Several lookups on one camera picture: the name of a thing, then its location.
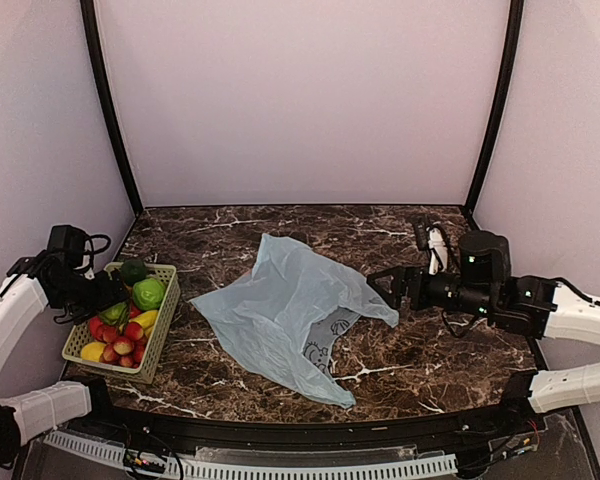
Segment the green fruit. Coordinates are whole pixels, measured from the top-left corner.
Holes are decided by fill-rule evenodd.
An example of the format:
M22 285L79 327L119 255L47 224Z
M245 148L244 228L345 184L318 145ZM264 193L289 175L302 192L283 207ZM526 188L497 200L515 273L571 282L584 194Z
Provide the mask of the green fruit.
M157 310L165 297L166 287L153 277L148 277L134 284L133 303L141 311Z

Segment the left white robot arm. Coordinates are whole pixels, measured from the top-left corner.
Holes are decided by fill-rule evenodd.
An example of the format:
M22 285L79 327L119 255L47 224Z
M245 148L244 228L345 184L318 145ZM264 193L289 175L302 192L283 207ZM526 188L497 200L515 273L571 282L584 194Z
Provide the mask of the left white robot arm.
M97 240L111 244L105 234L56 225L45 249L8 270L0 287L0 374L25 330L45 310L60 311L55 320L61 325L80 325L128 301L119 274L93 270L101 252ZM79 377L0 399L0 468L12 468L30 440L79 417L100 436L120 429L120 412L111 406L103 380Z

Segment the light blue plastic bag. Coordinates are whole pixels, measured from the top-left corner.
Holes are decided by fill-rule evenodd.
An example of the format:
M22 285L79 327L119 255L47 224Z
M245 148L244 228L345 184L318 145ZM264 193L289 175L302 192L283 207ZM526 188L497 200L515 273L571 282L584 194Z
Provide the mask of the light blue plastic bag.
M345 409L356 401L328 372L335 341L362 317L399 323L358 271L269 234L248 273L190 302L244 369Z

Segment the dark green avocado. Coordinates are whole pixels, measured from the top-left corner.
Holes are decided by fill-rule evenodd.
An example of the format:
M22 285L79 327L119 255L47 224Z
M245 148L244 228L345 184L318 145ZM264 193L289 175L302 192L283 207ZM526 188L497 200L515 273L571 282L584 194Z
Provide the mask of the dark green avocado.
M148 276L146 264L138 258L128 259L123 262L119 271L123 282L130 287Z

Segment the yellow-green pear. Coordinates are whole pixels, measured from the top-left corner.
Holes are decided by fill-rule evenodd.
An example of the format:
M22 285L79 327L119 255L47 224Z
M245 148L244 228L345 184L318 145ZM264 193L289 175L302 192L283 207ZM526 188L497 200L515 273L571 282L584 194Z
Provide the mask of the yellow-green pear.
M118 303L109 309L99 313L100 320L109 326L119 326L129 319L129 304Z

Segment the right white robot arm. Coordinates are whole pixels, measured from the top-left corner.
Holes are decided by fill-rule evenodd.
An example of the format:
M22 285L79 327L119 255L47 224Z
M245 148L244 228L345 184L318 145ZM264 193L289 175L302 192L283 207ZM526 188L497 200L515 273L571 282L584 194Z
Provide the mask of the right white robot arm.
M600 346L600 297L570 281L511 273L508 240L484 230L465 233L453 256L445 241L426 243L428 267L398 266L367 278L393 309L407 299L413 311L437 307L444 314L486 320L491 327L535 339L566 339ZM600 362L563 370L514 373L490 413L501 434L514 432L529 412L547 413L600 402Z

